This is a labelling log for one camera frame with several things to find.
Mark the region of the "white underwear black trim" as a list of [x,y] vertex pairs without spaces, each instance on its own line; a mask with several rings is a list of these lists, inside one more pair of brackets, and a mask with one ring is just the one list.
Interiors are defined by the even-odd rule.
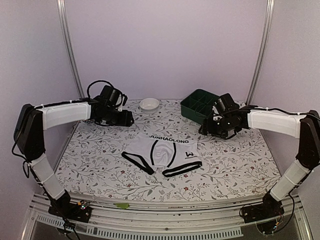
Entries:
[[149,175],[161,169],[167,178],[197,170],[203,165],[196,140],[145,133],[138,133],[121,156]]

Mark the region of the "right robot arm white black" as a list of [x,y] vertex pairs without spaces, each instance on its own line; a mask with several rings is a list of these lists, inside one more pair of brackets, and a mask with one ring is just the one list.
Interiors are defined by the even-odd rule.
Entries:
[[270,199],[259,206],[262,218],[278,210],[278,203],[298,187],[320,164],[320,116],[317,111],[288,112],[279,108],[246,105],[240,107],[229,93],[221,95],[212,106],[212,113],[199,129],[202,135],[231,139],[242,129],[259,129],[284,134],[299,140],[294,162],[266,194]]

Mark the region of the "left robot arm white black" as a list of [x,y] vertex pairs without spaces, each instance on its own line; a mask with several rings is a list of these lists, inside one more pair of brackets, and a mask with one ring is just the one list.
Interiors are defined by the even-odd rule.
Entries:
[[12,154],[23,159],[25,176],[33,175],[37,184],[56,201],[54,207],[63,217],[74,213],[74,205],[65,199],[69,194],[48,161],[45,132],[79,121],[92,121],[103,127],[130,127],[134,123],[133,113],[123,108],[128,97],[108,81],[103,80],[102,83],[102,91],[95,97],[87,92],[86,97],[76,100],[38,106],[25,104],[16,123],[12,149],[19,152]]

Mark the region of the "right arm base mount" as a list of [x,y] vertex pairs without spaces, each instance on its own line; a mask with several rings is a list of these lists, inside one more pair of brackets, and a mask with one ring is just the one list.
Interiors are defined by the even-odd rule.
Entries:
[[256,223],[257,230],[263,235],[273,235],[284,217],[282,204],[246,204],[239,210],[245,223]]

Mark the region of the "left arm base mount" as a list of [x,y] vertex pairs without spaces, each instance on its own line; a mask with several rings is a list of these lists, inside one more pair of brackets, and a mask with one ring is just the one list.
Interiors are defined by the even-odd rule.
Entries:
[[68,220],[88,223],[92,215],[92,210],[85,200],[78,203],[71,203],[68,198],[60,198],[51,202],[48,213]]

